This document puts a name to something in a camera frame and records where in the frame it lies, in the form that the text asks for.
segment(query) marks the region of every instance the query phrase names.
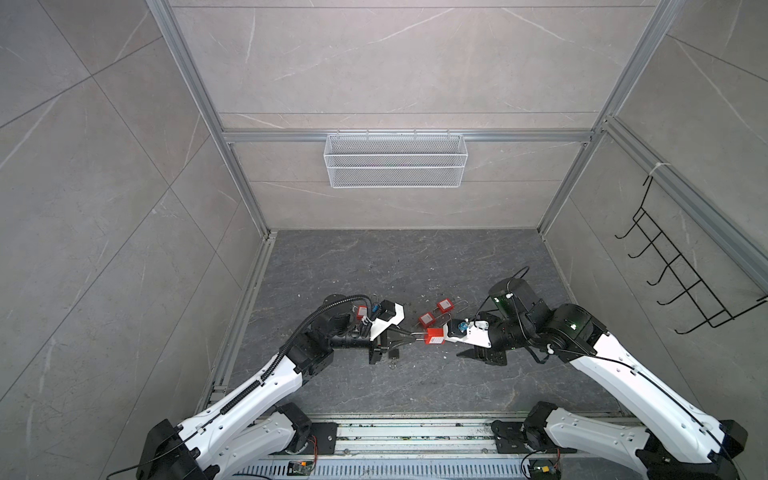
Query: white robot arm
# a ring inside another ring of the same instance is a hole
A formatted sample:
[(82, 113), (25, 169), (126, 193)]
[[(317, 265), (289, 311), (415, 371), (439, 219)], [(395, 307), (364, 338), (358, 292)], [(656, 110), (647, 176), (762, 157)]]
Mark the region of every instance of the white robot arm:
[(733, 457), (743, 451), (746, 430), (733, 420), (708, 415), (637, 361), (589, 312), (566, 303), (547, 308), (522, 278), (494, 285), (495, 308), (474, 320), (453, 319), (444, 327), (448, 341), (469, 343), (460, 356), (506, 365), (506, 351), (539, 349), (581, 370), (632, 411), (645, 427), (627, 427), (572, 414), (538, 403), (525, 421), (520, 440), (533, 450), (573, 448), (608, 458), (659, 480), (737, 480)]
[[(364, 318), (357, 327), (350, 324), (349, 302), (366, 299), (326, 298), (243, 385), (175, 428), (167, 420), (152, 428), (137, 479), (214, 480), (255, 458), (301, 450), (311, 422), (295, 405), (279, 407), (254, 422), (329, 365), (333, 348), (367, 348), (373, 364), (388, 349), (409, 343), (387, 341), (387, 331), (409, 335), (398, 327), (404, 311), (397, 303), (384, 300), (374, 307), (371, 319)], [(452, 319), (443, 326), (446, 340), (474, 346), (459, 356), (496, 366), (506, 365), (506, 352), (517, 348), (526, 348), (538, 362), (557, 356), (597, 381), (645, 425), (628, 428), (539, 402), (521, 429), (502, 433), (492, 426), (497, 435), (514, 436), (532, 452), (558, 447), (590, 452), (650, 480), (739, 478), (733, 457), (743, 450), (746, 430), (707, 415), (679, 396), (589, 312), (573, 304), (550, 310), (524, 280), (514, 277), (494, 285), (490, 299), (495, 309), (479, 310), (471, 320)], [(539, 359), (534, 349), (547, 357)]]

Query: gray marble wall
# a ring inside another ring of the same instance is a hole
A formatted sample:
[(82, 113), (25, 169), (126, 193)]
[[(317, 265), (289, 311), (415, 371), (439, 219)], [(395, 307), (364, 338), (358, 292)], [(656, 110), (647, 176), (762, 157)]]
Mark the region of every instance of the gray marble wall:
[[(689, 0), (650, 61), (619, 117), (666, 162), (758, 243), (768, 246), (768, 8), (765, 2)], [(750, 433), (737, 458), (747, 478), (768, 478), (768, 382), (761, 306), (717, 329), (680, 336), (701, 315), (685, 298), (659, 306), (681, 288), (637, 231), (618, 240), (640, 204), (645, 172), (610, 139), (599, 147), (547, 235), (579, 303), (602, 318), (664, 381), (719, 419)], [(654, 185), (646, 207), (732, 313), (763, 293)], [(690, 285), (690, 270), (676, 263)], [(692, 290), (707, 314), (716, 305)]]
[(619, 117), (768, 250), (768, 2), (689, 0)]
[(259, 242), (142, 0), (0, 3), (0, 477), (190, 415)]
[(331, 188), (322, 143), (237, 144), (272, 228), (534, 228), (580, 144), (469, 143), (458, 188)]
[[(227, 128), (591, 128), (654, 0), (173, 0)], [(532, 228), (576, 144), (472, 144), (458, 189), (334, 190), (237, 145), (275, 228)]]
[(173, 0), (225, 127), (591, 127), (653, 0)]

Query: white wire basket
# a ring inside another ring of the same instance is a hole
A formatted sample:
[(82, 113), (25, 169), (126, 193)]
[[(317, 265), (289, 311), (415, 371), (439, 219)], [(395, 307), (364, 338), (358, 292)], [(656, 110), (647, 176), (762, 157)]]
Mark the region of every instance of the white wire basket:
[(467, 163), (460, 134), (331, 134), (323, 152), (333, 188), (458, 187)]

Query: black metal hook rack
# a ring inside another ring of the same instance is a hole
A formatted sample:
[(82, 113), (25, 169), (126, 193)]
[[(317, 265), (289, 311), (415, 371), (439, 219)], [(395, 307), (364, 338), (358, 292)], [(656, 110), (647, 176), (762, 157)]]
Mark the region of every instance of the black metal hook rack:
[[(640, 255), (645, 253), (645, 251), (648, 250), (648, 248), (653, 247), (654, 250), (656, 250), (656, 253), (659, 254), (659, 257), (661, 257), (661, 259), (664, 261), (664, 269), (661, 271), (661, 275), (659, 275), (659, 278), (655, 282), (653, 282), (653, 283), (646, 280), (646, 283), (648, 285), (651, 285), (651, 286), (658, 285), (659, 282), (661, 282), (661, 279), (664, 278), (664, 274), (667, 273), (667, 271), (669, 271), (669, 272), (672, 273), (672, 275), (674, 275), (675, 280), (677, 280), (677, 282), (683, 288), (683, 291), (678, 293), (672, 300), (668, 300), (667, 302), (660, 302), (660, 301), (657, 300), (656, 303), (658, 303), (659, 305), (669, 305), (670, 303), (674, 302), (675, 300), (681, 298), (683, 295), (687, 295), (688, 298), (690, 299), (690, 301), (694, 303), (694, 305), (696, 306), (697, 310), (699, 310), (699, 313), (701, 313), (701, 316), (704, 318), (703, 322), (697, 324), (696, 326), (694, 326), (691, 329), (685, 330), (684, 332), (681, 332), (678, 329), (675, 329), (675, 333), (677, 333), (679, 335), (685, 335), (686, 333), (693, 332), (695, 329), (699, 328), (700, 326), (702, 326), (705, 323), (708, 324), (712, 328), (717, 328), (718, 326), (722, 326), (722, 325), (728, 323), (729, 321), (742, 316), (744, 313), (747, 313), (747, 312), (749, 312), (749, 311), (751, 311), (753, 309), (756, 309), (758, 306), (761, 306), (764, 303), (768, 303), (767, 302), (768, 295), (762, 296), (762, 297), (760, 297), (757, 300), (757, 303), (755, 305), (752, 305), (750, 308), (748, 308), (746, 310), (742, 310), (741, 312), (738, 312), (735, 315), (733, 315), (723, 305), (723, 303), (720, 301), (720, 299), (717, 297), (717, 295), (715, 295), (715, 292), (713, 292), (712, 289), (710, 288), (710, 286), (707, 285), (707, 282), (705, 282), (704, 279), (701, 278), (701, 275), (699, 275), (699, 273), (696, 271), (696, 269), (690, 264), (690, 262), (688, 262), (688, 259), (683, 255), (683, 253), (680, 252), (680, 249), (677, 248), (677, 245), (675, 245), (675, 243), (672, 241), (672, 239), (667, 236), (667, 234), (661, 229), (661, 227), (659, 227), (659, 224), (656, 223), (656, 220), (654, 220), (654, 218), (647, 212), (647, 210), (645, 210), (645, 206), (644, 206), (645, 205), (645, 199), (648, 196), (648, 191), (650, 190), (650, 185), (653, 183), (653, 181), (654, 181), (654, 179), (652, 178), (652, 176), (649, 175), (648, 177), (645, 178), (645, 181), (643, 182), (643, 185), (645, 186), (645, 184), (647, 184), (647, 187), (645, 188), (645, 194), (643, 195), (643, 200), (640, 202), (640, 207), (637, 209), (635, 214), (632, 216), (632, 222), (633, 223), (632, 223), (632, 226), (630, 227), (630, 229), (627, 230), (627, 232), (624, 235), (621, 235), (621, 236), (614, 235), (614, 237), (616, 237), (619, 240), (621, 240), (622, 238), (625, 238), (627, 235), (629, 235), (632, 230), (637, 228), (645, 236), (646, 240), (648, 240), (648, 245), (646, 245), (645, 248), (643, 250), (641, 250), (637, 255), (628, 254), (627, 256), (630, 257), (630, 258), (638, 258)], [(648, 235), (648, 233), (642, 227), (642, 225), (640, 225), (640, 220), (642, 220), (643, 218), (647, 218), (659, 230), (659, 233), (654, 235), (653, 238), (651, 238), (650, 235)], [(657, 240), (659, 240), (662, 237), (672, 246), (672, 248), (674, 249), (674, 252), (676, 253), (676, 255), (671, 260), (667, 260), (667, 258), (661, 253), (661, 250), (659, 250), (658, 246), (655, 243)], [(676, 262), (678, 259), (682, 259), (685, 262), (685, 264), (688, 265), (688, 268), (690, 268), (690, 270), (696, 276), (696, 281), (694, 281), (689, 286), (685, 286), (685, 283), (683, 283), (683, 280), (680, 279), (680, 276), (677, 274), (677, 272), (675, 271), (674, 267), (672, 266), (672, 263)], [(711, 316), (707, 316), (706, 313), (704, 313), (704, 311), (701, 309), (701, 306), (696, 301), (694, 296), (690, 294), (691, 289), (693, 289), (696, 285), (699, 285), (699, 284), (703, 285), (704, 288), (707, 289), (707, 292), (712, 296), (712, 298), (720, 306), (720, 309), (717, 311), (717, 313), (715, 313), (715, 314), (713, 314)], [(727, 316), (727, 318), (725, 320), (723, 320), (723, 321), (717, 320), (715, 323), (713, 323), (713, 320), (715, 320), (718, 316), (722, 316), (723, 314), (725, 314)]]

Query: cable tie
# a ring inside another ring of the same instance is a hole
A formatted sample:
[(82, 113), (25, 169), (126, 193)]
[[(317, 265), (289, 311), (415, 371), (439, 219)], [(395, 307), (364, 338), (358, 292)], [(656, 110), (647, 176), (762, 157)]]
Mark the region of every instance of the cable tie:
[(654, 165), (653, 168), (650, 169), (650, 172), (648, 172), (648, 177), (654, 174), (657, 168), (659, 168), (662, 165), (671, 166), (672, 164), (665, 164), (664, 162), (656, 162), (656, 165)]

